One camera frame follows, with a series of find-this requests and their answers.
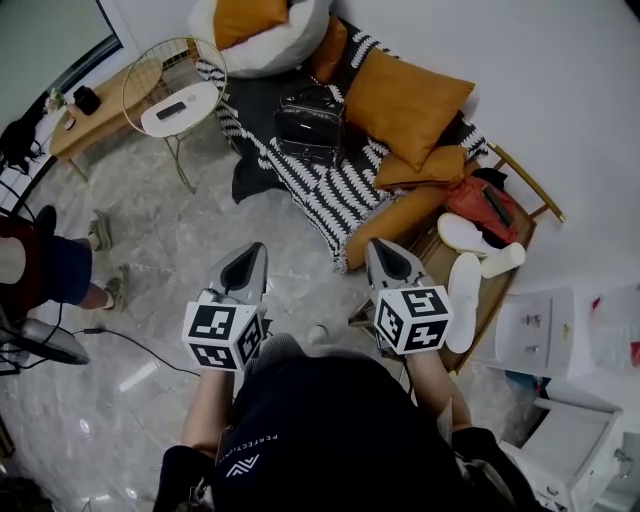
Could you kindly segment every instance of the marble floor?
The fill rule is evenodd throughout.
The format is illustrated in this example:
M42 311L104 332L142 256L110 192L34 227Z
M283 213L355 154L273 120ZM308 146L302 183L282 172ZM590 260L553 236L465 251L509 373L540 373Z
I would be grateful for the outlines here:
M207 273L221 256L259 240L269 251L265 301L273 332L289 332L314 352L319 347L306 344L306 335L321 323L332 346L376 356L373 343L346 324L366 296L364 274L333 273L322 237L287 193L273 190L233 202L238 157L215 119L185 141L182 158L197 185L195 195L179 181L161 140L124 129L78 158L88 185L57 163L31 195L28 204L36 213L55 205L57 232L68 238L86 235L92 209L109 215L114 246L94 256L97 282L104 284L116 265L130 268L124 313L66 306L62 326L76 331L104 325L189 368L179 341L186 302L208 284ZM35 316L55 323L57 308L45 304ZM57 510L80 511L90 498L93 512L151 510L163 452L178 440L197 379L112 335L78 338L91 356L89 365L46 362L20 376L0 377L0 413L17 446L15 462ZM399 364L382 363L401 377ZM473 363L458 383L477 425L499 438L522 438L532 421L532 392L503 372Z

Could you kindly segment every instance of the black handbag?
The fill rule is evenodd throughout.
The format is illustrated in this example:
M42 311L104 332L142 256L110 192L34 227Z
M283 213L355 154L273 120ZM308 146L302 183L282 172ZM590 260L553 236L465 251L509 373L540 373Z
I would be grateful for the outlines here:
M281 97L274 114L280 151L306 163L338 167L344 157L343 115L344 105L323 85Z

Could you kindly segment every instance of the orange bag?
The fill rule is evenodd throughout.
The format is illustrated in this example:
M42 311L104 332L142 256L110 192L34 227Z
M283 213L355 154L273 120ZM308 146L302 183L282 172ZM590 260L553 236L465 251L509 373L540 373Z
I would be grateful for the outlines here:
M458 187L449 192L447 209L451 213L473 222L478 229L485 233L485 238L489 238L487 241L491 245L497 247L497 242L502 242L502 247L506 247L516 241L518 229L515 222L510 228L504 225L498 212L482 193L482 189L485 187L493 189L493 192L502 201L511 217L515 219L515 201L509 195L491 185L491 183L475 176L467 176Z

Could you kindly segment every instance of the black shirt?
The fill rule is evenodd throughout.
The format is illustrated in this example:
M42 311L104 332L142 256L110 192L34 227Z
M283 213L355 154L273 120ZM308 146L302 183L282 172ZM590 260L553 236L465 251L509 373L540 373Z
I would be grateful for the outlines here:
M374 361L269 367L245 382L231 425L215 462L184 446L167 451L154 512L173 512L202 479L216 511L468 508L435 419ZM488 434L485 452L500 452L488 431L471 430Z

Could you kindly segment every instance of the white cushion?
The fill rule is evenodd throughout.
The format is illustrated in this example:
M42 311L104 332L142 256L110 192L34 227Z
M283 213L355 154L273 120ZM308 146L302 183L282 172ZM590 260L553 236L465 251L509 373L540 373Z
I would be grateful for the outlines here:
M192 35L215 44L216 0L198 0L189 16ZM258 78L302 64L322 42L329 25L332 0L302 0L289 9L289 21L222 52L229 76ZM205 60L220 67L217 54L199 45Z

